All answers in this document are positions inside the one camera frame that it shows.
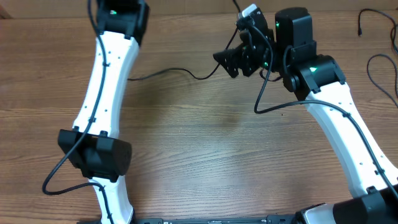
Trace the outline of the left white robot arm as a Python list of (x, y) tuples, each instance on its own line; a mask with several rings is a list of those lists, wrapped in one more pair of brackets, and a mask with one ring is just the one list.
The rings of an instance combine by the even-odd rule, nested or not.
[(89, 15), (96, 56), (85, 99), (71, 130), (60, 130), (58, 145), (92, 186), (100, 223), (133, 223), (126, 189), (132, 146), (119, 139), (119, 120), (131, 68), (146, 31), (145, 1), (98, 1)]

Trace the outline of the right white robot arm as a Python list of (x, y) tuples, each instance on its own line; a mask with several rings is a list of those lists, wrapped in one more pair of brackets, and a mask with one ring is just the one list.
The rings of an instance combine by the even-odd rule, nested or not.
[(261, 9), (250, 5), (238, 14), (241, 44), (214, 54), (231, 77), (260, 71), (265, 82), (277, 72), (315, 118), (332, 146), (348, 181), (351, 199), (321, 203), (291, 215), (269, 215), (267, 223), (396, 223), (397, 168), (382, 152), (359, 114), (346, 77), (329, 55), (317, 53), (312, 17), (304, 7), (275, 14), (270, 29)]

